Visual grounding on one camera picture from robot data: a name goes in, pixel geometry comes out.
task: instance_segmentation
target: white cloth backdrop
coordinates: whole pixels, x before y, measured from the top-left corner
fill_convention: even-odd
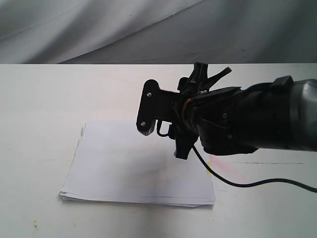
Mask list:
[[[0,0],[0,63],[317,62],[316,0]]]

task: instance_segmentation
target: gray fabric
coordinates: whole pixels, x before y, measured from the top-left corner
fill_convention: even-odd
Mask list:
[[[0,63],[58,63],[201,0],[0,0]]]
[[[0,63],[316,62],[316,9],[315,0],[0,0]]]

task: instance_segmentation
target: table surface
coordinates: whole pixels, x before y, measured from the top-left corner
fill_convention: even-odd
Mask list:
[[[317,64],[210,65],[214,88],[317,78]],[[235,188],[213,178],[214,206],[64,203],[59,191],[83,124],[135,120],[143,83],[176,90],[192,65],[0,65],[0,237],[316,237],[317,194],[289,184]],[[213,157],[236,182],[289,178],[317,186],[317,153],[258,150]]]

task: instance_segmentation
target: stack of paper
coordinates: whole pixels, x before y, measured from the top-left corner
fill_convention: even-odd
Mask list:
[[[90,121],[60,195],[65,201],[213,204],[211,176],[194,152],[182,160],[174,150],[173,140],[143,136],[133,121]]]

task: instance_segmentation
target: paper sheet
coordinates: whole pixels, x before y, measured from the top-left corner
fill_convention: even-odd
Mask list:
[[[174,157],[174,141],[140,134],[133,121],[86,123],[67,180],[64,200],[213,204],[211,176],[193,151]]]

